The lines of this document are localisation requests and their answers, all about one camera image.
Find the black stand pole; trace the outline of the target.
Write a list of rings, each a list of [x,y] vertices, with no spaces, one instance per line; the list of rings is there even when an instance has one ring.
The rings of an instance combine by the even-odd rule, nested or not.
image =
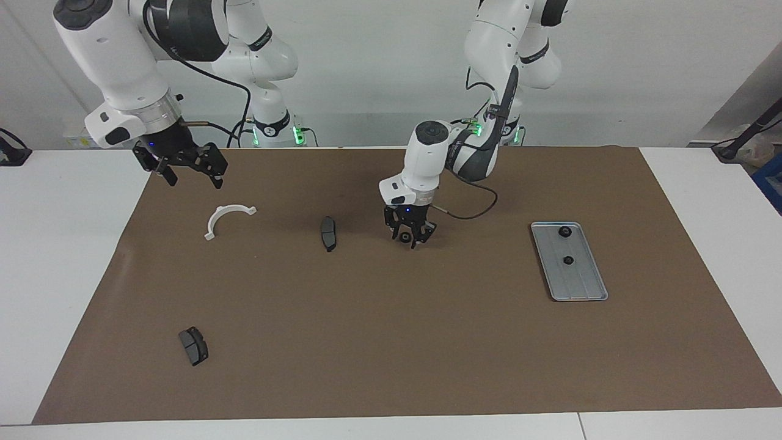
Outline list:
[[[716,142],[712,145],[712,153],[720,159],[721,162],[731,163],[736,158],[740,148],[752,140],[757,134],[765,133],[782,122],[782,97],[777,100],[761,114],[748,128],[738,137]]]

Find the brown table mat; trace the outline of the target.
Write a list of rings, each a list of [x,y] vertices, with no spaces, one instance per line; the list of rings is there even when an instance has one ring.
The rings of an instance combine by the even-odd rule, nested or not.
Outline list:
[[[504,148],[497,206],[415,249],[378,190],[401,150],[224,156],[220,190],[148,179],[35,424],[782,406],[636,148]],[[206,241],[229,204],[257,212]],[[607,300],[550,297],[533,222],[583,227]]]

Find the wide grey brake pad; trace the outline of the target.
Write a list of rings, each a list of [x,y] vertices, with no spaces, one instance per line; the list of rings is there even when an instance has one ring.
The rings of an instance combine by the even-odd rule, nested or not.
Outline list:
[[[209,357],[208,346],[203,334],[197,328],[188,328],[178,333],[178,338],[185,349],[188,362],[196,367]]]

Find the black table clamp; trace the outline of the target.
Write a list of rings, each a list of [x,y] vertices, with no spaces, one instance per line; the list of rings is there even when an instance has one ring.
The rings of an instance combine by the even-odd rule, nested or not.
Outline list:
[[[0,127],[0,167],[20,167],[30,158],[32,150],[11,131]],[[14,147],[5,137],[12,139],[20,148]]]

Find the silver metal tray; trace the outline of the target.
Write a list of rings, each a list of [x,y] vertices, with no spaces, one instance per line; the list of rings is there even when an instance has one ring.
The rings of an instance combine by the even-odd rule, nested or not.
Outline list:
[[[570,238],[562,238],[558,229],[574,228]],[[605,301],[608,290],[590,250],[583,227],[578,222],[533,222],[530,224],[533,241],[550,297],[558,303]],[[565,265],[565,256],[572,256],[574,264]]]

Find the crumpled clear plastic bag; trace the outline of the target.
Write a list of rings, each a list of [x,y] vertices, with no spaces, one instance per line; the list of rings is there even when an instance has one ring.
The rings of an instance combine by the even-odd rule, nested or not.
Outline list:
[[[780,152],[782,152],[782,140],[758,134],[740,148],[737,157],[749,167],[762,168]]]

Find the white wall socket box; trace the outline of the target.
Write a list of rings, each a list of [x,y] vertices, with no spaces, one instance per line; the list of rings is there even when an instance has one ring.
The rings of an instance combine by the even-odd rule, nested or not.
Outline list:
[[[84,127],[84,121],[82,119],[64,120],[62,123],[64,124],[62,137],[64,137],[64,141],[68,148],[90,148],[90,145],[92,145],[92,138]]]

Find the white curved plastic bracket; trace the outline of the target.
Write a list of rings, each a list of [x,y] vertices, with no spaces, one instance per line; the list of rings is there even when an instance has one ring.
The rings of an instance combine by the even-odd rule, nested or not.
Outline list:
[[[217,222],[220,220],[224,215],[227,215],[229,213],[234,212],[241,212],[244,214],[247,214],[249,216],[252,216],[256,214],[257,208],[255,206],[247,207],[242,204],[229,204],[226,206],[218,206],[213,214],[210,216],[207,222],[207,231],[206,234],[204,234],[204,238],[206,241],[214,240],[216,237],[216,228],[217,228]]]

